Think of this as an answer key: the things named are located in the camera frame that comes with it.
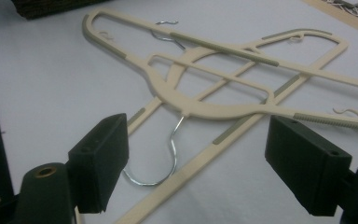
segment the metal hook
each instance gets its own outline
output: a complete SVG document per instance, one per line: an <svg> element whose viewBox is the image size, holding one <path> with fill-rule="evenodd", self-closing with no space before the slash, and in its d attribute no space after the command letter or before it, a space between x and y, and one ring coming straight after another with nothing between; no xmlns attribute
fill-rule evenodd
<svg viewBox="0 0 358 224"><path fill-rule="evenodd" d="M168 177L170 177L176 170L176 165L177 165L177 151L176 151L176 146L175 143L173 141L173 137L175 136L177 130L179 129L179 127L181 126L183 120L185 120L186 117L181 117L181 119L179 120L178 124L176 125L176 127L173 129L171 136L170 136L170 146L171 146L171 151L172 151L172 157L173 157L173 164L172 164L172 168L170 170L170 172L168 173L168 175L166 175L164 178L162 178L159 181L156 182L152 182L152 183L145 183L145 182L141 182L139 180L136 180L134 177L132 177L129 172L127 172L126 169L123 169L124 174L126 175L126 177L134 184L139 185L139 186L145 186L145 187L152 187L152 186L156 186L161 184L162 182L164 182L164 180L166 180Z"/></svg>
<svg viewBox="0 0 358 224"><path fill-rule="evenodd" d="M171 25L175 25L179 23L179 21L159 21L156 22L156 25L161 25L161 24L171 24ZM153 37L155 37L156 39L162 40L162 41L169 41L169 42L173 42L174 44L176 44L180 49L185 50L186 47L183 46L181 43L179 43L179 41L172 39L172 38L168 38L168 37L162 37L159 35L156 35L152 30L150 31L150 33L152 34Z"/></svg>

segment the beige hanger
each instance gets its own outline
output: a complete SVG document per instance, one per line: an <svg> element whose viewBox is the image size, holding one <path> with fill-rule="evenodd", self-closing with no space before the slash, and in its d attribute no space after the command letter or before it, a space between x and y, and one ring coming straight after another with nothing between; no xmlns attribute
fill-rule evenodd
<svg viewBox="0 0 358 224"><path fill-rule="evenodd" d="M179 57L177 59L172 58L168 55L155 54L155 55L150 56L147 60L142 60L142 59L137 58L136 56L131 55L128 52L123 51L118 46L116 46L114 43L107 41L102 36L98 36L98 33L92 29L91 23L92 23L93 19L95 19L97 16L102 15L102 14L104 14L105 16L109 16L109 13L113 13L114 14L113 17L120 19L120 20L123 20L122 16L124 16L124 18L126 19L124 21L128 21L128 16L125 16L125 15L122 15L119 13L117 14L116 12L112 12L109 10L101 12L101 9L97 9L93 13L90 13L88 16L86 16L86 18L83 22L85 34L88 35L89 37L91 37L92 39L94 39L95 41L97 41L98 43L100 43L101 45L110 49L111 51L113 51L115 54L117 54L121 58L128 60L131 63L134 63L135 65L141 67L144 71L146 71L146 73L148 75L149 75L149 72L152 72L152 73L155 72L155 71L153 71L154 70L153 68L151 68L151 69L147 68L147 67L150 67L149 63L150 63L150 60L152 60L153 58L166 57L166 58L169 58L172 61L174 61L174 64L172 65L170 72L167 76L167 80L166 81L164 80L164 83L163 83L163 85L168 86L166 88L170 89L170 91L171 90L175 91L175 87L176 87L177 83L179 82L180 76L185 72L185 70L189 66L199 68L200 70L203 70L203 71L211 72L212 74L219 73L218 71L214 71L214 70L210 71L209 68L197 67L198 65L194 64L194 62L196 60L198 60L202 57L206 57L206 56L214 54L214 53L222 52L222 51L220 51L221 50L220 47L218 49L217 48L214 48L214 49L206 48L206 47L210 47L210 48L213 47L213 46L206 46L206 45L209 45L210 42L204 41L207 44L205 45L204 43L201 43L203 47L188 49L185 54L183 54L181 57ZM132 21L131 23L142 26L146 29L150 29L150 30L153 30L156 32L163 33L165 35L170 33L170 32L168 32L168 33L161 32L159 29L162 29L164 31L169 30L169 29L158 27L158 26L154 25L153 23L147 23L145 21L141 21L141 22L140 21ZM262 52L258 51L257 47L266 45L268 43L277 42L277 41L280 41L283 39L290 39L290 38L302 39L304 37L304 35L316 35L316 36L319 36L322 38L332 40L332 41L338 43L338 45L333 50L330 50L328 53L326 53L322 58L320 58L315 63L313 63L311 66L307 67L307 71L305 73L300 73L299 75L293 77L291 80L289 80L285 85L283 85L277 91L272 92L268 88L265 88L258 84L244 81L244 79L237 80L235 78L235 76L237 74L240 74L240 71L237 71L237 73L233 73L233 74L229 74L229 75L221 74L221 73L217 74L220 77L222 77L222 79L219 82L215 83L215 85L213 85L210 89L202 92L198 96L196 96L194 98L189 98L189 99L191 99L191 101L200 101L207 95L211 94L212 92L216 91L221 86L228 83L229 81L240 81L240 83L242 83L245 86L265 91L268 94L268 99L266 100L266 102L268 102L268 104L273 104L274 106L276 106L276 104L278 104L281 100L283 100L291 92L293 92L295 89L297 89L300 85L302 85L310 77L312 77L312 76L322 77L323 75L325 75L324 71L320 70L320 68L323 67L324 65L326 65L331 60L333 60L335 57L337 57L338 54L340 54L348 46L348 44L345 41L343 41L342 39L340 39L339 37L329 34L327 32L302 29L302 30L294 30L294 31L285 32L285 33L272 35L272 36L266 36L266 37L262 38L261 40L254 41L254 42L252 42L250 44L246 44L246 45L241 45L241 46L239 46L239 45L224 45L224 47L229 47L230 49L234 49L236 51L245 51L244 49L247 49L245 51L246 55L248 55L248 52L250 52L249 50L251 50L252 53L256 54L257 57L252 58L254 60L253 62L247 63L242 68L240 68L240 69L242 69L242 72L244 72L256 63L266 63L266 64L270 64L270 65L276 64L276 63L271 63L271 61L263 61L266 57L268 60L270 60L270 58L268 56L265 57L265 55ZM315 70L315 71L317 71L317 73L322 72L321 73L322 75L321 74L319 74L319 75L318 74L317 75L310 74L309 70L312 70L312 71ZM346 81L344 81L344 83L346 83L346 82L352 82L352 79L351 78L346 79ZM162 90L160 92L160 94L158 94L158 96L155 97L155 99L153 99L145 108L141 109L134 117L132 117L129 120L129 133L132 133L137 127L139 127L142 124L142 122L145 121L160 105L162 105L163 103L171 104L170 101L167 101L167 100L164 100L163 98L161 98L160 95L162 92L164 93L164 90ZM186 113L186 110L182 110L181 107L176 106L176 108L178 108L184 115L187 115L187 116L197 115L197 113L194 113L191 110L190 110L190 112ZM343 117L343 116L333 116L333 118L331 118L331 119L326 118L326 117L319 117L318 114L316 116L318 119L319 118L327 119L327 120L322 120L322 122L327 122L327 121L333 122L334 121L334 122L340 122L339 125L344 125L344 126L351 125L351 126L358 127L357 126L358 123L354 123L354 122L358 122L358 119L349 120L349 123L346 123L346 122L342 123L342 120L345 119L345 117ZM195 174L197 174L209 162L211 162L218 155L220 155L225 149L227 149L235 140L237 140L241 135L243 135L243 133L245 133L247 130L249 130L249 128L253 124L255 124L258 120L260 120L262 117L263 117L263 115L261 115L261 114L254 114L252 116L246 116L246 117L242 116L241 119L239 119L239 121L235 125L233 125L231 128L226 130L222 135L217 137L197 157L195 157L192 161L190 161L188 164L186 164L177 173L173 174L170 178L165 180L152 193L147 195L142 201L140 201L138 204L136 204L117 223L139 223L142 220L144 220L149 214L151 214L163 202L165 202L177 190L179 190L179 188L181 188L189 179L191 179L193 176L195 176ZM219 117L219 115L218 115L218 116L216 116L216 118L208 118L208 119L221 119L221 117Z"/></svg>
<svg viewBox="0 0 358 224"><path fill-rule="evenodd" d="M260 47L262 45L266 45L268 43L277 42L283 39L290 39L293 36L297 36L299 34L303 35L318 35L320 32L318 31L307 31L307 30L296 30L285 32L282 34L277 34L269 39L260 39L254 42L242 45L240 49L255 49L256 47ZM325 53L323 57L318 59L315 63L311 65L314 68L322 68L327 63L331 62L335 59L340 53L342 53L347 47L348 43L341 38L330 35L329 37L324 37L331 41L337 43L333 49ZM196 48L196 49L188 49L186 52L186 57L190 61L196 61L202 57L206 57L208 55L214 54L216 51L210 49ZM184 73L185 67L173 64L172 69L170 70L169 77L178 77ZM299 74L292 79L290 79L286 84L277 89L275 94L275 100L280 103L284 98L289 96L293 91L295 91L298 87L304 84L310 77L305 76L304 74ZM226 80L222 79L216 83L214 88L218 88L217 85L224 85L227 83ZM202 96L206 96L207 91L201 93L199 95L199 99ZM148 104L145 108L150 108L151 105L156 105L157 97ZM187 183L190 179L192 179L199 171L205 168L210 162L216 159L219 155L221 155L228 147L233 144L237 139L239 139L244 133L246 133L253 125L255 125L259 120L261 120L264 116L262 114L254 114L251 116L246 116L228 128L225 132L223 132L220 136L216 137L213 142L208 145L205 149L201 151L196 157L194 157L191 161L185 164L179 171L173 174L170 178L165 180L156 189L148 194L145 198L143 198L140 202L133 206L131 210L129 210L123 217L121 217L116 223L117 224L132 224L132 223L141 223L145 218L147 218L153 211L155 211L160 205L162 205L166 200L168 200L173 194L179 190L185 183Z"/></svg>
<svg viewBox="0 0 358 224"><path fill-rule="evenodd" d="M168 35L173 39L185 40L193 44L198 44L207 49L213 49L217 52L223 52L223 53L228 53L235 56L243 57L255 63L264 63L271 66L283 67L300 72L304 75L327 78L336 82L341 82L356 87L358 87L358 79L351 78L351 77L344 77L341 75L337 75L335 73L326 72L320 69L315 69L297 63L286 62L284 60L275 59L265 54L251 52L249 50L238 49L237 46L233 46L233 45L219 44L219 43L214 43L212 41L205 41L191 35L185 35L179 32L175 32L174 30L168 29L166 27L157 26L156 24L153 23L135 19L133 17L130 17L125 14L121 14L114 10L99 8L92 11L89 15L87 15L83 20L83 28L85 34L89 36L91 39L95 40L97 43L101 44L102 46L114 52L117 56L123 58L126 61L129 61L130 63L144 70L147 73L148 80L152 88L156 92L156 95L159 98L159 100L178 109L183 117L195 116L204 119L235 119L254 113L269 113L269 114L285 116L292 119L303 119L308 121L321 122L326 124L358 129L358 118L316 113L310 111L302 111L302 110L277 106L275 97L273 95L273 91L268 87L250 82L242 78L237 78L228 74L224 74L205 66L201 66L189 62L186 59L186 57L177 59L166 54L154 54L149 56L148 59L146 60L141 59L137 57L135 54L123 50L116 43L112 41L108 41L99 32L93 29L92 22L97 17L102 15L120 21L125 21L140 27L144 27L148 30L155 31L157 33ZM320 37L324 37L324 36L329 37L330 35L331 34L326 32L317 33L317 36ZM298 35L298 38L303 38L303 36L304 34L300 34ZM269 40L272 37L273 36L267 36L264 39ZM162 76L158 73L158 71L149 65L149 63L156 57L168 59L177 64L181 64L182 66L193 67L201 71L208 72L216 76L220 76L226 80L235 81L240 84L243 84L244 86L264 91L268 94L268 98L266 100L266 103L263 105L216 105L216 104L208 104L205 102L201 102L197 99L189 98L184 94L182 94L181 92L177 91L173 85L169 85L168 82L166 82L162 78Z"/></svg>

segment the hanger hook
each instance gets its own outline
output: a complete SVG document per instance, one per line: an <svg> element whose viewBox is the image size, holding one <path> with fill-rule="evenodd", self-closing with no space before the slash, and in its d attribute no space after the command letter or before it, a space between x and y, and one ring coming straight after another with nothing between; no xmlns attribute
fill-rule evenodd
<svg viewBox="0 0 358 224"><path fill-rule="evenodd" d="M156 25L161 25L161 24L175 25L175 24L177 24L177 23L179 23L179 21L159 21L159 22L156 22ZM175 39L168 38L168 37L162 37L162 36L156 35L153 30L150 30L150 34L152 34L152 36L155 37L155 38L158 39L158 40L173 42L173 43L176 44L180 49L182 49L182 50L185 50L185 49L186 49L185 46L183 46L181 43L179 43L179 41L177 41L177 40L175 40Z"/></svg>
<svg viewBox="0 0 358 224"><path fill-rule="evenodd" d="M173 164L172 164L172 168L170 170L170 172L168 173L168 175L166 175L164 178L160 179L159 181L156 182L151 182L151 183L145 183L142 181L139 181L137 179L135 179L135 177L131 176L130 173L126 170L123 169L123 173L124 175L134 184L139 185L139 186L144 186L144 187L152 187L152 186L156 186L161 184L162 182L164 182L164 180L168 179L168 177L170 177L176 170L176 165L177 165L177 151L176 151L176 146L175 146L175 142L173 141L173 137L175 136L176 132L178 131L179 127L181 126L181 124L183 123L183 120L185 120L186 117L181 117L178 124L176 124L176 127L173 129L171 136L170 136L170 149L172 152L172 157L173 157Z"/></svg>
<svg viewBox="0 0 358 224"><path fill-rule="evenodd" d="M355 109L342 109L342 110L337 110L335 108L333 108L333 111L336 113L336 114L343 114L345 112L351 112L352 114L356 115L358 117L358 110L355 110Z"/></svg>

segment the white table surface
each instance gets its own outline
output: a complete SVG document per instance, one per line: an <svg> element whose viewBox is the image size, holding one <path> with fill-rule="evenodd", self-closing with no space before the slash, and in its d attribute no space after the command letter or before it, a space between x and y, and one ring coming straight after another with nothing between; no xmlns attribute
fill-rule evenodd
<svg viewBox="0 0 358 224"><path fill-rule="evenodd" d="M130 117L153 97L142 71L83 36L82 19L95 7L114 8L152 22L179 21L174 26L177 30L225 43L245 43L296 28L325 30L350 42L325 69L358 78L358 31L301 1L116 0L27 21L11 1L0 0L0 125L16 193L30 169L66 162L67 152L99 120L116 113ZM146 32L136 31L142 34L138 36L122 25L112 29L113 41L141 57L158 50L181 53L174 44L157 41ZM330 47L311 39L301 44L284 42L265 51L309 64ZM215 60L206 63L222 70L236 64ZM277 88L292 74L272 71L275 75L267 77L268 72L260 66L251 78ZM200 79L189 78L187 84L181 87L183 91L202 88ZM224 99L226 92L222 94L223 98L215 100ZM358 109L358 89L314 78L284 105L326 113L332 113L332 107ZM179 113L163 107L131 136L130 169L143 180L158 179L169 170L168 138L179 118ZM179 168L231 123L186 120L175 136ZM358 131L306 124L351 153L351 169L357 169ZM265 116L145 223L338 223L339 209L335 217L310 216L274 173L264 158L268 127L269 116ZM107 212L84 219L86 223L113 223L152 190L133 186L122 176Z"/></svg>

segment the black plastic block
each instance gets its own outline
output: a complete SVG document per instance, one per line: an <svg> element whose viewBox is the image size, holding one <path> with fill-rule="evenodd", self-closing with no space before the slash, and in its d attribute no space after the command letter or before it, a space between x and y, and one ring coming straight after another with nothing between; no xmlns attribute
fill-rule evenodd
<svg viewBox="0 0 358 224"><path fill-rule="evenodd" d="M14 223L73 223L74 208L66 166L49 163L24 176Z"/></svg>
<svg viewBox="0 0 358 224"><path fill-rule="evenodd" d="M106 210L128 148L127 118L119 114L103 119L69 151L67 166L80 213Z"/></svg>
<svg viewBox="0 0 358 224"><path fill-rule="evenodd" d="M265 156L310 214L335 214L350 154L295 120L272 116Z"/></svg>

